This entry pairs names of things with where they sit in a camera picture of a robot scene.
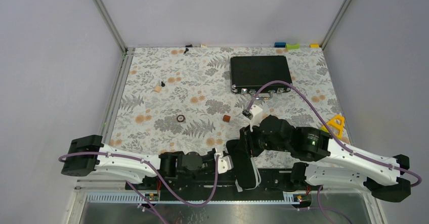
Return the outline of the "black zippered case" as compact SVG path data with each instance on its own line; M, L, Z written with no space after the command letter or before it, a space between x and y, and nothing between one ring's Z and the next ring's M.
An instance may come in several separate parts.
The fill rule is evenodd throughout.
M235 185L238 192L253 190L261 183L261 175L245 140L229 140L227 152L232 160L232 172L236 177Z

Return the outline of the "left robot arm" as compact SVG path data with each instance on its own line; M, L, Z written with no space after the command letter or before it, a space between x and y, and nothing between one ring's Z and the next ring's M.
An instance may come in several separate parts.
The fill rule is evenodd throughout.
M161 176L167 182L206 173L223 174L233 168L231 157L217 148L205 155L182 151L154 155L121 150L104 144L102 139L90 135L72 140L68 153L59 157L61 173L76 177L103 174L141 184L145 178Z

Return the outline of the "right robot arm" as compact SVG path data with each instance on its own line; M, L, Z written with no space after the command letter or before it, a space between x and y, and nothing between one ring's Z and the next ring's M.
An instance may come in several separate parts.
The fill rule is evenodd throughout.
M294 127L270 115L258 125L239 131L239 156L249 159L263 151L290 153L300 160L302 181L311 186L349 185L368 190L377 199L401 202L411 194L411 182L402 178L409 157L385 157L337 143L333 136L313 127Z

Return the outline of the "red-brown wooden block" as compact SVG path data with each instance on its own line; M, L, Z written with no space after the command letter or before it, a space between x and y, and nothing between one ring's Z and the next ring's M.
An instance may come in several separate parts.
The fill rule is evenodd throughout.
M224 115L223 116L223 121L224 122L230 122L230 120L231 120L231 116L229 116L229 115Z

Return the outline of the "brown poker chip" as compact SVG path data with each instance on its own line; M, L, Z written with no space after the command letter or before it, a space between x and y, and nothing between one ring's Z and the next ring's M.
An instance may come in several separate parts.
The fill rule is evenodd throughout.
M176 120L177 120L177 122L182 123L182 122L184 122L186 120L186 117L181 114L181 115L178 115L176 117Z

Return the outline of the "black aluminium briefcase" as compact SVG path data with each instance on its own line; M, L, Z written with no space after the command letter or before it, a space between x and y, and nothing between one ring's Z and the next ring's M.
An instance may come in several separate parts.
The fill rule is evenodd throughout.
M285 56L235 56L230 59L230 84L234 94L257 92L275 80L292 84Z

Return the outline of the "floral table mat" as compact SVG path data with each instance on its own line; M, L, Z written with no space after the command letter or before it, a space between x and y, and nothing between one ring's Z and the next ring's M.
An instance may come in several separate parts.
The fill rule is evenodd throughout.
M236 139L248 125L242 110L250 95L230 90L234 56L285 56L298 93L261 95L264 115L294 126L319 128L341 113L321 49L303 48L136 48L125 63L121 101L107 144L136 153L183 151L206 154ZM161 82L158 93L154 88ZM186 120L177 122L178 115ZM231 116L224 122L223 116Z

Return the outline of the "yellow triangular toy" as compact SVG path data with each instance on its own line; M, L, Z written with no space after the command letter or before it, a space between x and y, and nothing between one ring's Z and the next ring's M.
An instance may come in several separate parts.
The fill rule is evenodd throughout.
M325 125L322 125L320 127L322 131L327 133L334 133L334 135L337 136L339 139L342 138L345 127L345 118L343 116L336 115L332 119L327 121L326 124L328 125L330 131Z

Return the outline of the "beige wooden block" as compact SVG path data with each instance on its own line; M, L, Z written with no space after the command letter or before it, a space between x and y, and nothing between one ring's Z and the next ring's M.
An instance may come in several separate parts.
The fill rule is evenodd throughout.
M162 87L161 86L159 86L159 85L157 85L155 88L154 88L154 91L155 92L160 92L162 90Z

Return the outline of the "blue block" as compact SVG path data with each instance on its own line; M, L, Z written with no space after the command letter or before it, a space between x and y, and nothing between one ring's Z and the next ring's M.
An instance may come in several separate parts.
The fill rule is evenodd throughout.
M276 43L274 43L274 47L275 48L285 48L286 43L285 42L276 42Z

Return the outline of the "green block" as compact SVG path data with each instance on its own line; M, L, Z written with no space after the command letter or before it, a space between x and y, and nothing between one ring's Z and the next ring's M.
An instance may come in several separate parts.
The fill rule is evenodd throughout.
M296 44L286 44L286 49L287 50L297 50L300 48L300 44L296 43Z

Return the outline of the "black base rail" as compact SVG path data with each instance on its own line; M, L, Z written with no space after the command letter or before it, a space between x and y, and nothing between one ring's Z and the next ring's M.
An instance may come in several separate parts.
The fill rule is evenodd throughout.
M260 168L262 177L260 185L253 190L238 192L236 177L232 171L220 174L217 189L212 201L277 201L283 200L283 192L316 191L318 185L312 186L292 173L292 169ZM164 178L170 188L186 201L205 201L209 198L215 180L214 173L179 173L175 177Z

